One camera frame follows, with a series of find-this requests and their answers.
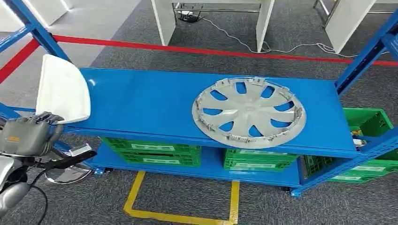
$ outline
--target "green crate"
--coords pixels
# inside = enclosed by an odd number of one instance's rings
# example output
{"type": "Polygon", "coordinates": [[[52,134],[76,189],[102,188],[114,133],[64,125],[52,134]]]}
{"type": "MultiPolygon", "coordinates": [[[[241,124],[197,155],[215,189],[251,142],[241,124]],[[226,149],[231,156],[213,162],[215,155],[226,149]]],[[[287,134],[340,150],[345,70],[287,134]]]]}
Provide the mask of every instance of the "green crate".
{"type": "Polygon", "coordinates": [[[280,172],[297,157],[297,155],[261,150],[226,149],[224,169],[280,172]]]}
{"type": "Polygon", "coordinates": [[[171,153],[191,155],[200,151],[200,146],[186,144],[170,144],[164,142],[146,142],[120,138],[101,138],[114,151],[132,150],[151,153],[171,153]]]}
{"type": "MultiPolygon", "coordinates": [[[[380,136],[393,128],[383,109],[344,108],[344,113],[351,131],[359,130],[365,136],[380,136]]],[[[305,156],[308,176],[331,164],[335,159],[331,157],[305,156]]],[[[330,181],[363,183],[378,176],[384,176],[390,172],[398,171],[398,150],[395,149],[377,159],[370,160],[357,166],[341,176],[358,178],[360,180],[336,180],[330,181]]]]}
{"type": "Polygon", "coordinates": [[[365,183],[369,180],[373,180],[377,178],[378,176],[372,176],[369,174],[360,174],[360,173],[350,173],[346,172],[342,175],[335,176],[332,179],[329,179],[328,181],[332,182],[343,182],[343,183],[352,183],[352,184],[361,184],[365,183]]]}
{"type": "Polygon", "coordinates": [[[134,151],[116,152],[129,163],[200,166],[200,152],[193,155],[143,153],[134,151]]]}
{"type": "Polygon", "coordinates": [[[283,161],[296,160],[298,155],[280,153],[273,151],[262,151],[262,150],[249,150],[249,149],[226,149],[225,154],[231,158],[260,158],[260,159],[279,159],[283,161]]]}
{"type": "Polygon", "coordinates": [[[383,109],[343,108],[351,131],[361,130],[363,135],[378,137],[394,126],[383,109]]]}
{"type": "Polygon", "coordinates": [[[226,156],[224,160],[225,170],[260,170],[280,172],[288,167],[293,161],[287,160],[264,160],[264,159],[247,159],[247,158],[231,158],[226,156]]]}

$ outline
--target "shelf board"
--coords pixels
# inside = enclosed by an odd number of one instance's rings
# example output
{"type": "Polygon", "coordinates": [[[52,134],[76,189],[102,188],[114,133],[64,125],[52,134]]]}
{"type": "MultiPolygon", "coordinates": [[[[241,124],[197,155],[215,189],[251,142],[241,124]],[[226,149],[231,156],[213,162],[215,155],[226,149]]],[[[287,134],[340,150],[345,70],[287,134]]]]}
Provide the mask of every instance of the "shelf board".
{"type": "Polygon", "coordinates": [[[125,162],[106,144],[101,144],[98,155],[87,161],[91,166],[109,167],[122,170],[147,171],[172,175],[200,177],[218,180],[238,180],[250,183],[268,184],[284,187],[299,187],[299,159],[282,172],[228,171],[223,168],[223,150],[203,147],[201,166],[147,165],[125,162]]]}
{"type": "MultiPolygon", "coordinates": [[[[226,147],[195,125],[191,108],[206,87],[236,75],[81,68],[90,90],[89,119],[68,124],[67,133],[226,147]]],[[[307,114],[303,131],[269,151],[353,158],[360,153],[334,81],[267,77],[288,87],[307,114]]]]}

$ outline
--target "yellow tape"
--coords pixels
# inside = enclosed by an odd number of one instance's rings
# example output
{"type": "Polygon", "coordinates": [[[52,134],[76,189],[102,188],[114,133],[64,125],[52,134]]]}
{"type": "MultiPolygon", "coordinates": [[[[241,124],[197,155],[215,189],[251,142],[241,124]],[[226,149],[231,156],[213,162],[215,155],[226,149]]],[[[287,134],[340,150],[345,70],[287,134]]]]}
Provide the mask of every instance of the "yellow tape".
{"type": "Polygon", "coordinates": [[[186,217],[179,215],[171,215],[166,213],[158,212],[148,212],[140,210],[131,210],[129,214],[132,217],[138,218],[152,218],[161,221],[175,222],[175,223],[185,223],[185,224],[199,224],[199,225],[231,225],[232,223],[228,220],[218,220],[218,219],[207,219],[200,217],[186,217]]]}
{"type": "Polygon", "coordinates": [[[175,223],[198,224],[198,225],[233,225],[237,224],[238,204],[239,204],[239,181],[233,181],[231,187],[231,206],[230,220],[208,219],[200,217],[187,217],[180,215],[172,215],[158,212],[148,212],[141,210],[133,210],[134,201],[138,195],[139,188],[144,179],[145,171],[139,171],[131,187],[127,201],[124,204],[124,211],[132,217],[152,218],[160,221],[168,221],[175,223]]]}
{"type": "Polygon", "coordinates": [[[230,221],[237,224],[239,211],[239,181],[233,181],[231,187],[230,221]]]}
{"type": "Polygon", "coordinates": [[[129,213],[133,208],[134,201],[138,195],[139,187],[141,186],[142,180],[144,179],[145,171],[139,171],[134,180],[133,186],[131,187],[129,197],[127,197],[127,201],[124,204],[124,211],[129,213]]]}

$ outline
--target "red tape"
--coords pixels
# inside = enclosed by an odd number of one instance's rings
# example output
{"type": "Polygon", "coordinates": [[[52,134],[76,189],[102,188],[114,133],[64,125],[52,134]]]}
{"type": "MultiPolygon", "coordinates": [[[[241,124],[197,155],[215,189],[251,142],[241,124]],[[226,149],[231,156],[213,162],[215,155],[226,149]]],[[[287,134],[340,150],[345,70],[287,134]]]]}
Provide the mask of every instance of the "red tape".
{"type": "MultiPolygon", "coordinates": [[[[249,58],[264,58],[264,59],[277,59],[277,60],[300,60],[300,61],[317,61],[317,62],[338,62],[338,63],[351,63],[352,59],[339,59],[339,58],[321,58],[321,57],[304,57],[294,55],[277,55],[277,54],[259,54],[259,53],[243,53],[243,52],[229,52],[220,50],[210,49],[199,49],[199,48],[186,48],[177,46],[162,46],[155,44],[143,44],[125,41],[109,41],[83,37],[67,37],[60,35],[53,35],[56,41],[77,43],[86,45],[105,45],[115,47],[126,47],[126,48],[139,48],[139,49],[151,49],[160,50],[167,52],[180,52],[180,53],[196,53],[196,54],[211,54],[211,55],[226,55],[226,56],[237,56],[237,57],[249,57],[249,58]]],[[[379,66],[398,66],[398,62],[395,61],[375,61],[373,65],[379,66]]]]}
{"type": "Polygon", "coordinates": [[[34,52],[40,44],[32,39],[25,47],[23,47],[8,63],[0,69],[0,83],[2,83],[11,73],[18,68],[19,65],[34,52]]]}

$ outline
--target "robotic arm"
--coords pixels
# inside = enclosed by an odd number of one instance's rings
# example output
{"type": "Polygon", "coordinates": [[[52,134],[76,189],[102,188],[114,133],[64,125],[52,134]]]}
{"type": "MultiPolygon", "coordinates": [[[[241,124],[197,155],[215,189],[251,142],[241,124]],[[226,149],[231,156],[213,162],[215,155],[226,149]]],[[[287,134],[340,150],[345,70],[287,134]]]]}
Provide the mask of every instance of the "robotic arm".
{"type": "Polygon", "coordinates": [[[52,124],[63,118],[44,112],[29,118],[9,119],[0,129],[0,218],[16,206],[29,192],[44,172],[58,168],[65,169],[95,156],[93,150],[66,157],[58,161],[41,163],[35,157],[47,155],[61,136],[63,125],[52,124]],[[30,166],[44,170],[28,184],[27,170],[30,166]]]}

